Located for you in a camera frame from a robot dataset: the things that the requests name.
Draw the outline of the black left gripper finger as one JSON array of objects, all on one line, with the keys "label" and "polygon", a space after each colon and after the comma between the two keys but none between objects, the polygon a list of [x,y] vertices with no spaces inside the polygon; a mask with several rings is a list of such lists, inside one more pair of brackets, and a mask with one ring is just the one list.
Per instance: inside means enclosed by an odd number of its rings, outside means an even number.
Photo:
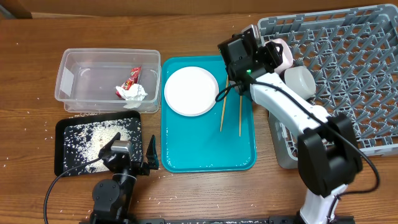
[{"label": "black left gripper finger", "polygon": [[159,159],[157,156],[157,150],[156,150],[156,142],[155,142],[155,136],[152,135],[149,146],[147,148],[146,152],[146,158],[147,158],[147,164],[149,166],[149,169],[152,170],[158,170],[159,169]]},{"label": "black left gripper finger", "polygon": [[103,146],[103,147],[99,150],[98,157],[99,157],[100,159],[102,159],[106,153],[110,152],[110,151],[111,151],[111,146],[113,145],[113,143],[114,143],[115,141],[120,140],[120,137],[121,137],[121,133],[117,132],[117,133],[115,134],[115,136],[114,136],[105,146]]}]

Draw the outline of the white paper cup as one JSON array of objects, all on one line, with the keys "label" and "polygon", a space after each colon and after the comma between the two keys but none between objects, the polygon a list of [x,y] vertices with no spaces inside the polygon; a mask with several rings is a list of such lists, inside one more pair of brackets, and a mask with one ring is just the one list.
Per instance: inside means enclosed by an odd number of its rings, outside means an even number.
[{"label": "white paper cup", "polygon": [[284,72],[285,84],[304,100],[311,98],[316,92],[315,80],[304,66],[288,68]]}]

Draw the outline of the white tissue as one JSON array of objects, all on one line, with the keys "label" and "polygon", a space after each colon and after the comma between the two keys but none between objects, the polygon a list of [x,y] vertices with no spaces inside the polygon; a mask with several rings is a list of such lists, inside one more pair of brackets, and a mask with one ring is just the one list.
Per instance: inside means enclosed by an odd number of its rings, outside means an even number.
[{"label": "white tissue", "polygon": [[123,91],[123,95],[125,100],[142,101],[147,93],[142,85],[133,84],[130,89]]}]

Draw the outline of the large pink plate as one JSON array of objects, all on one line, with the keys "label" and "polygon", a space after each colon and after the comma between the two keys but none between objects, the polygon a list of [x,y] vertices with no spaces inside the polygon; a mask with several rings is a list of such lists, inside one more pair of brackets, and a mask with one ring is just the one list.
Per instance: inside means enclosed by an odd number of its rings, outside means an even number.
[{"label": "large pink plate", "polygon": [[219,93],[216,78],[201,67],[183,67],[173,72],[164,87],[169,108],[183,116],[199,116],[215,105]]}]

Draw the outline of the red snack wrapper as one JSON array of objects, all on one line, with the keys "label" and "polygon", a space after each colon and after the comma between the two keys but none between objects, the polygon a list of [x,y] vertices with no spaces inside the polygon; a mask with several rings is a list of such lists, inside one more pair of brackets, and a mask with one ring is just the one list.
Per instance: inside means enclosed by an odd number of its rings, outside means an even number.
[{"label": "red snack wrapper", "polygon": [[132,68],[130,71],[130,76],[129,78],[121,85],[119,86],[122,90],[129,90],[130,87],[133,84],[136,84],[138,82],[139,76],[141,74],[142,67],[135,67]]}]

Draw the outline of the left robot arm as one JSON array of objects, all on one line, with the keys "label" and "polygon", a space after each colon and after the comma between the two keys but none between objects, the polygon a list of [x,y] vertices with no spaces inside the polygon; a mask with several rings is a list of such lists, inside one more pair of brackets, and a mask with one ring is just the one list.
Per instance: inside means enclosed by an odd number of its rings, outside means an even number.
[{"label": "left robot arm", "polygon": [[113,173],[111,179],[99,181],[93,189],[93,211],[90,224],[138,223],[129,213],[132,193],[138,175],[149,175],[150,166],[142,160],[135,161],[131,141],[120,140],[121,134],[115,136],[99,151],[99,158]]}]

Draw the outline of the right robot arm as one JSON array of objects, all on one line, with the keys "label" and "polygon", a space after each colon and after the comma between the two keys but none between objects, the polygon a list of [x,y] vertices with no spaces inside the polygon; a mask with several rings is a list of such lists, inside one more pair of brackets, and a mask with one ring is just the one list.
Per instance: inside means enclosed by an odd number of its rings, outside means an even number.
[{"label": "right robot arm", "polygon": [[281,39],[256,26],[220,43],[218,56],[175,57],[162,69],[162,163],[171,172],[246,170],[256,160],[252,105],[268,110],[296,138],[295,163],[307,187],[295,216],[269,223],[353,223],[337,217],[341,196],[361,172],[353,125],[308,99],[312,74],[292,65]]}]

